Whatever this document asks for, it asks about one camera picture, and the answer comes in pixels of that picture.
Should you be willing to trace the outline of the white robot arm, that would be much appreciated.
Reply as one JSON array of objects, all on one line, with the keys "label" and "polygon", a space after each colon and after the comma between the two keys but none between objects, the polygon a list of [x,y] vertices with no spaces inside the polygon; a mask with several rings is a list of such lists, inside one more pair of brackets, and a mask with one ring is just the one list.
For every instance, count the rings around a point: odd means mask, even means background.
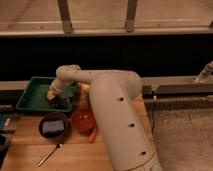
[{"label": "white robot arm", "polygon": [[90,105],[114,171],[163,171],[132,104],[142,92],[142,79],[136,72],[60,66],[47,99],[52,100],[73,82],[90,85]]}]

